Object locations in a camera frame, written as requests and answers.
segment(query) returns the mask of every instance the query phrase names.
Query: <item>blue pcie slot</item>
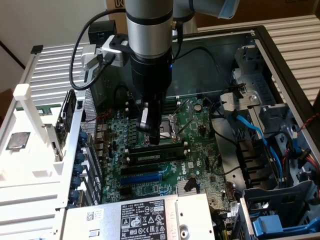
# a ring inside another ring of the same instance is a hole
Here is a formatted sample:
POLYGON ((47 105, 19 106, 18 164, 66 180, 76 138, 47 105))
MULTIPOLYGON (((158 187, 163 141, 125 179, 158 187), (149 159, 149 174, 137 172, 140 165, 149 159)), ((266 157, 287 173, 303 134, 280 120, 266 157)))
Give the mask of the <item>blue pcie slot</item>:
POLYGON ((128 176, 123 177, 120 179, 121 185, 129 185, 129 184, 140 184, 140 183, 147 183, 147 182, 159 182, 162 180, 161 173, 148 173, 142 174, 138 176, 128 176))

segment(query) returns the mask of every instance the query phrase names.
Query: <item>green circuit board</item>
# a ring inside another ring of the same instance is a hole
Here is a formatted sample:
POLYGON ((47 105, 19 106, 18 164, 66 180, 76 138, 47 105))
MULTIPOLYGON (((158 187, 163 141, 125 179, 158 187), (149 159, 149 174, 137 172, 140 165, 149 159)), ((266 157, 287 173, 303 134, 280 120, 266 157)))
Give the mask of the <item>green circuit board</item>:
MULTIPOLYGON (((128 168, 125 149, 130 146, 133 149, 149 148, 145 134, 136 131, 134 119, 126 117, 125 112, 115 112, 103 125, 112 131, 104 131, 104 141, 116 143, 116 149, 112 149, 112 157, 108 154, 108 148, 104 146, 102 150, 101 165, 104 173, 104 185, 102 188, 102 203, 114 203, 122 200, 134 198, 152 197, 159 195, 171 195, 180 193, 179 183, 184 186, 191 178, 195 177, 200 193, 206 193, 209 204, 217 209, 227 209, 229 201, 227 197, 222 197, 222 191, 226 189, 223 176, 211 173, 208 165, 219 154, 218 145, 214 137, 208 137, 209 132, 209 108, 202 107, 200 112, 194 109, 195 104, 203 105, 201 99, 196 97, 183 98, 179 101, 183 103, 188 100, 176 114, 176 128, 180 130, 191 119, 193 121, 178 135, 179 141, 173 139, 162 139, 160 145, 177 144, 184 139, 187 144, 187 154, 183 160, 167 161, 158 163, 159 169, 163 171, 160 181, 143 182, 121 186, 121 169, 128 168), (206 133, 199 132, 199 126, 206 128, 206 133), (120 188, 130 187, 130 196, 121 195, 120 188)), ((168 115, 162 116, 162 122, 168 120, 168 115)))

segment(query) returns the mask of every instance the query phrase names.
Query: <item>motherboard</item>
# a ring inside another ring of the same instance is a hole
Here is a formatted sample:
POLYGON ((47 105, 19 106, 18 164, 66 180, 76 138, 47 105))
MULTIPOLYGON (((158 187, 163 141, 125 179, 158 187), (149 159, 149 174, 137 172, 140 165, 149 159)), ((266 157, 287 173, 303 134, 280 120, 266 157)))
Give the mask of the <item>motherboard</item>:
MULTIPOLYGON (((128 109, 101 113, 95 142, 104 173, 103 204, 206 193, 214 209, 230 207, 224 177, 212 173, 219 150, 209 135, 210 106, 197 97, 177 99, 174 105, 171 114, 162 115, 157 146, 137 131, 128 109)), ((215 171, 223 173, 219 165, 215 171)))

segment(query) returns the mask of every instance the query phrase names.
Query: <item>white wall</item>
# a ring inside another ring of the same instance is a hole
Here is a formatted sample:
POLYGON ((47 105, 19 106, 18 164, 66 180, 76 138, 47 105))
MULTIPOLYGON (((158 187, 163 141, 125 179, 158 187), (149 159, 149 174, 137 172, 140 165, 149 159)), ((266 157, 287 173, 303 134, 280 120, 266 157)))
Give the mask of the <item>white wall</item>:
MULTIPOLYGON (((105 9, 105 0, 0 0, 0 39, 26 65, 34 45, 74 43, 83 25, 105 9)), ((21 75, 0 47, 0 92, 14 90, 21 75)))

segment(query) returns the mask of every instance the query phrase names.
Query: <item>power supply label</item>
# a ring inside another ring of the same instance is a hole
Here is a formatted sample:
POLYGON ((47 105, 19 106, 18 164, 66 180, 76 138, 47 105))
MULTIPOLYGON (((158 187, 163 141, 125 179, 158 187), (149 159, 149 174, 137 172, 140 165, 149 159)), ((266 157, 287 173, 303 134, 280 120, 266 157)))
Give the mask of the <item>power supply label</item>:
POLYGON ((166 240, 165 200, 121 206, 121 240, 166 240))

